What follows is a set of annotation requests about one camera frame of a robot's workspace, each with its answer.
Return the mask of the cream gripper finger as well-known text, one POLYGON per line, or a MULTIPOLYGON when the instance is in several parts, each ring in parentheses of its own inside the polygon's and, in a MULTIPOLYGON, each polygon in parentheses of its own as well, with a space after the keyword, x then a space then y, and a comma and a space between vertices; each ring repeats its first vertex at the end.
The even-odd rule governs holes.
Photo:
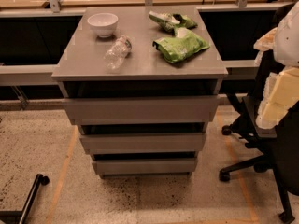
POLYGON ((255 120, 262 129, 272 129, 299 101, 299 68, 285 67, 277 74, 277 81, 268 100, 262 99, 255 120))
POLYGON ((268 100, 270 97, 270 94, 272 90, 274 89, 275 83, 277 81, 277 74, 276 73, 270 73, 269 77, 265 81, 265 85, 263 88, 263 98, 265 100, 268 100))

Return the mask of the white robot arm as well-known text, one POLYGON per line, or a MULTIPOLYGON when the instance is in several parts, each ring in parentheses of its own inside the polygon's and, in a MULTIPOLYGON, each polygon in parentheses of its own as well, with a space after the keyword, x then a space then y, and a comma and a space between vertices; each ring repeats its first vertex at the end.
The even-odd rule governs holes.
POLYGON ((264 36, 254 48, 273 50, 274 60, 284 65, 278 74, 270 73, 263 88, 263 100, 255 123, 259 128, 272 129, 299 101, 299 2, 264 36))

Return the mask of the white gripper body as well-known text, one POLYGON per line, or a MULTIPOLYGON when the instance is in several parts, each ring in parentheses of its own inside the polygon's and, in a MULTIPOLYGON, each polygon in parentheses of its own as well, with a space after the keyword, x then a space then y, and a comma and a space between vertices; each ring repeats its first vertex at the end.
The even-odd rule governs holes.
POLYGON ((276 31, 277 28, 273 28, 254 43, 253 47, 258 50, 257 56, 254 60, 255 65, 259 65, 261 63, 263 54, 266 51, 273 49, 276 31))

